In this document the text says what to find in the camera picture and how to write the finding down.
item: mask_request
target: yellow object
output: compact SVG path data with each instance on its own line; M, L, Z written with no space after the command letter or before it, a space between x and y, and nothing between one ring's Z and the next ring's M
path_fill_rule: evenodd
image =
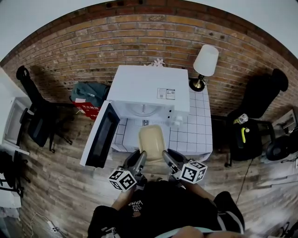
M163 132L159 125L143 126L139 131L140 152L146 151L148 162L163 160L163 151L166 150Z
M250 130L248 128L244 128L244 127L241 128L241 135L242 135L242 141L243 141L243 143L246 142L244 132L250 132Z

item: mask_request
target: microwave window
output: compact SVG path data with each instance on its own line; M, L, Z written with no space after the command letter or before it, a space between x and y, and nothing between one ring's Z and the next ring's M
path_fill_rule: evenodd
M103 168L117 124L118 122L115 116L108 112L107 116L103 119L102 126L98 128L88 156L92 164Z

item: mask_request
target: white lampshade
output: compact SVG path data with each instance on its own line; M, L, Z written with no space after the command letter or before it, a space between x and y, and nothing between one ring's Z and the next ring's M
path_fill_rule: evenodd
M214 74L217 59L218 50L210 45L203 45L195 62L194 69L199 74L204 76L211 76Z

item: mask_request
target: cable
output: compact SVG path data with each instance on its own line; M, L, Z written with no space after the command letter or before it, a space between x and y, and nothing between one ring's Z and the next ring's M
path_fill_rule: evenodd
M38 212L36 212L36 213L34 214L34 216L32 217L31 222L30 222L30 228L31 228L31 237L30 237L30 238L32 238L33 235L34 235L32 224L34 223L34 222L33 222L33 219L35 218L36 215L39 215L40 217L45 218L48 222L51 222L47 217L42 216L42 215L40 215ZM59 229L57 229L57 227L54 227L54 228L55 228L55 229L62 235L63 238L65 238L65 236L62 234L62 232L61 232Z
M42 227L41 225L38 225L38 224L36 224L35 222L33 222L32 224L34 224L34 226L36 226L36 227L38 227L38 228L40 228L40 229L42 229L42 230L44 230L44 231L47 231L47 232L49 232L50 230L49 229L45 229L44 227ZM61 238L61 236L57 236L57 235L55 235L55 234L51 234L51 236L53 236L53 237L57 237L57 238Z
M298 159L298 156L296 158L290 159L290 160L285 159L285 160L281 161L281 163L283 164L283 163L286 163L286 162L295 162L297 159Z
M253 159L251 159L251 163L250 163L250 165L248 166L247 171L246 171L246 174L245 174L245 176L244 176L243 183L242 183L242 186L241 186L241 189L240 189L240 192L239 192L237 201L236 201L236 205L237 205L238 200L239 200L239 198L240 198L240 194L241 194L242 189L243 189L243 186L244 186L244 182L245 182L245 179L246 179L246 175L248 174L248 171L249 171L249 169L250 169L250 166L251 166L251 164L252 164L252 161L253 161Z

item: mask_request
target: microwave door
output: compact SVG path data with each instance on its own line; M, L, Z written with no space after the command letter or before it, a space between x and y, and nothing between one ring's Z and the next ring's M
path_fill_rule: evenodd
M104 101L97 115L80 165L103 168L120 118L108 101Z

